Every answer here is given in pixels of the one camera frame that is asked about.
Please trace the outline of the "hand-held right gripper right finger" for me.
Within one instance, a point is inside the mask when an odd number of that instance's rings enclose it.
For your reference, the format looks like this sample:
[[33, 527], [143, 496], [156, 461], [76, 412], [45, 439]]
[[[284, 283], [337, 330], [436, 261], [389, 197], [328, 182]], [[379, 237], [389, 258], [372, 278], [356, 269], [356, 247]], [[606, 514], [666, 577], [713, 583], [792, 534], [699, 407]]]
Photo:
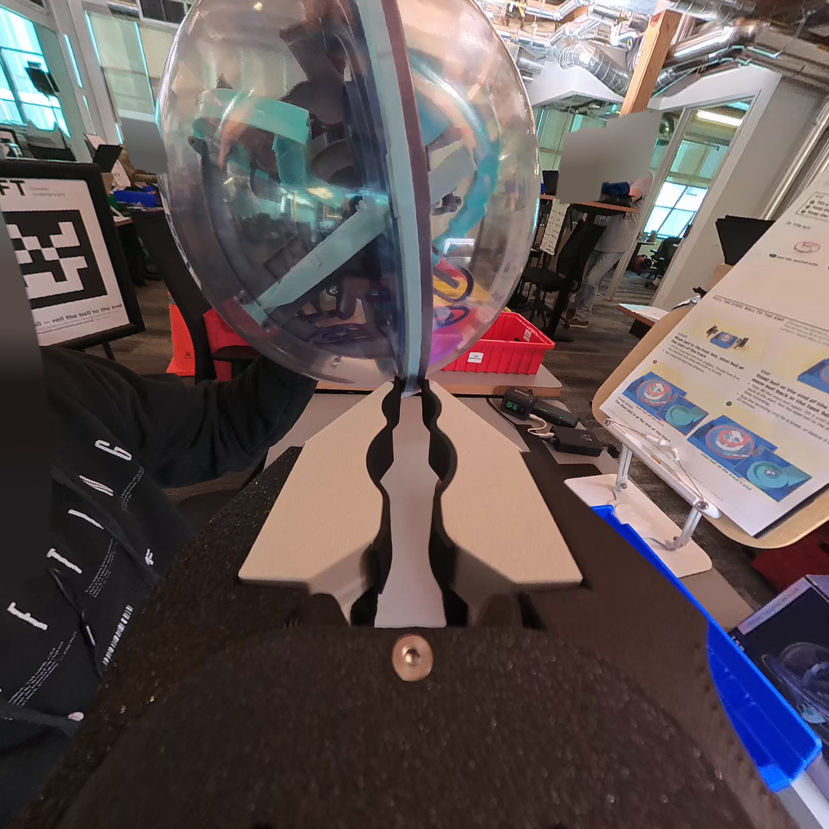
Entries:
[[583, 575], [525, 453], [446, 389], [421, 393], [437, 477], [429, 561], [446, 613], [481, 613], [499, 595], [581, 585]]

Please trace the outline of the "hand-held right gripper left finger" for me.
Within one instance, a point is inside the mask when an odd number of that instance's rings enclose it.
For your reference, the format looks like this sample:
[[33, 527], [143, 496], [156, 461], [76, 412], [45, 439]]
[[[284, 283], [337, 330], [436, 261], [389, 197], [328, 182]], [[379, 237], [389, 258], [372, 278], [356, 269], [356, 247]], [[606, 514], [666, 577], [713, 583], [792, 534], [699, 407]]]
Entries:
[[305, 441], [241, 565], [241, 583], [330, 595], [344, 613], [382, 590], [390, 527], [381, 479], [398, 421], [399, 382], [386, 382]]

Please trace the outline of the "blue plastic bin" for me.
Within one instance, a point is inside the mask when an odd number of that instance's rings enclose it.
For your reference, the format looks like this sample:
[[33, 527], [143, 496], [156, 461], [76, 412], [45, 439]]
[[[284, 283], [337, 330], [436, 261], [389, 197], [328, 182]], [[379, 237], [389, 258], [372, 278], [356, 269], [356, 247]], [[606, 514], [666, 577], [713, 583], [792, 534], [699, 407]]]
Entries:
[[821, 754], [817, 735], [636, 530], [618, 520], [614, 507], [593, 511], [702, 613], [707, 664], [731, 725], [769, 790], [792, 787]]

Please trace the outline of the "clear plastic maze ball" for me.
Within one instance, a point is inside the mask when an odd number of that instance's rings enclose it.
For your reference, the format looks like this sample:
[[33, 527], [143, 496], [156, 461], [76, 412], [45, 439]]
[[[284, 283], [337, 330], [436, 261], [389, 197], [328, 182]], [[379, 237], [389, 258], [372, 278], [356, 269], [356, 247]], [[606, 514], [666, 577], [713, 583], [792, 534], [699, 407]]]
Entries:
[[196, 2], [158, 123], [192, 275], [291, 370], [412, 395], [517, 285], [535, 125], [475, 2]]

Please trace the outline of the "person's left forearm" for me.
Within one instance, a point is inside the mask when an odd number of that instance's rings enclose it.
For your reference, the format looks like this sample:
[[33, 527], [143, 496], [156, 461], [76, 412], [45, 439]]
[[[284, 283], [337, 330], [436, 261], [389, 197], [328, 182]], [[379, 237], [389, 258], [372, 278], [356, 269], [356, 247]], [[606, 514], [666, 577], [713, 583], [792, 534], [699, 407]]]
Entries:
[[182, 487], [244, 471], [304, 412], [316, 380], [256, 358], [230, 381], [159, 380], [110, 360], [41, 348], [59, 436], [91, 473], [93, 453], [142, 468], [161, 487]]

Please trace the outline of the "black digital timer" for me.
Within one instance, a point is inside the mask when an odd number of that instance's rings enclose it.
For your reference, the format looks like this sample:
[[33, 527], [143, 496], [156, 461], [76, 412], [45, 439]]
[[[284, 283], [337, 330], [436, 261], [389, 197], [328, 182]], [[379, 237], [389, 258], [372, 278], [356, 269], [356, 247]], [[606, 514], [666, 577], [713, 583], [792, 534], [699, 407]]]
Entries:
[[506, 390], [499, 410], [516, 420], [540, 421], [550, 427], [561, 426], [572, 429], [579, 424], [579, 417], [576, 414], [546, 402], [528, 389], [517, 387]]

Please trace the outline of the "red plastic bin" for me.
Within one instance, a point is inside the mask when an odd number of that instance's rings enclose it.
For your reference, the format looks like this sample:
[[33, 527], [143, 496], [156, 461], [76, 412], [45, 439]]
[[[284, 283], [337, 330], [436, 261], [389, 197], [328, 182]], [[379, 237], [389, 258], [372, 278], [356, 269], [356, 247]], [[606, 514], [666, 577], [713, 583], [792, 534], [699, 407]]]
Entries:
[[492, 326], [442, 371], [533, 376], [554, 341], [524, 316], [504, 310]]

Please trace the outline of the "black backpack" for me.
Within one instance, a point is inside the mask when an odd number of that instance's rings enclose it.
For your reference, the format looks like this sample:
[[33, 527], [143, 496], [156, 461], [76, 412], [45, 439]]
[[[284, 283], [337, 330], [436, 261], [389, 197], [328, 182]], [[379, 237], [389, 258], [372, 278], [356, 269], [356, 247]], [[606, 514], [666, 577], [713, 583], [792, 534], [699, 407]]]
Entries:
[[57, 751], [192, 533], [154, 482], [129, 397], [60, 393], [45, 571], [2, 580], [2, 757]]

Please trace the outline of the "wooden instruction board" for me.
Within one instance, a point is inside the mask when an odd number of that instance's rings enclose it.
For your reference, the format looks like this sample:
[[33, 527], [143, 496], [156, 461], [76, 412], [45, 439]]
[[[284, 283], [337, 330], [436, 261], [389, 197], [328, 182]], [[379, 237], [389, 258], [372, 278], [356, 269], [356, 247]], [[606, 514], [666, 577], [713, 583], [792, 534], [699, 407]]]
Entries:
[[595, 417], [667, 438], [734, 541], [827, 522], [827, 168], [696, 304], [670, 312], [597, 393]]

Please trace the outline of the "dark blue cardboard box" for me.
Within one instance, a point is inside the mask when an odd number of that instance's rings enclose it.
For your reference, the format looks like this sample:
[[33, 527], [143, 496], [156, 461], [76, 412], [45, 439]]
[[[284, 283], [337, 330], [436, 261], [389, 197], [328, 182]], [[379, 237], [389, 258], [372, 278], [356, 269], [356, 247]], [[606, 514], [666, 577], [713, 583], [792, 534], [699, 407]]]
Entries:
[[731, 630], [828, 759], [828, 576], [807, 575]]

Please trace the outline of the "black-framed marker sign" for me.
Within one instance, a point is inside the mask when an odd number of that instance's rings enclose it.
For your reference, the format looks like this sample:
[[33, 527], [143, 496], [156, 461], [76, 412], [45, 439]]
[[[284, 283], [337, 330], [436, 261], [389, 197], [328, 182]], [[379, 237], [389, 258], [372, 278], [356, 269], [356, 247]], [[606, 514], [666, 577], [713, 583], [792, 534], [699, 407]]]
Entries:
[[144, 332], [95, 164], [6, 158], [1, 204], [41, 346], [84, 350]]

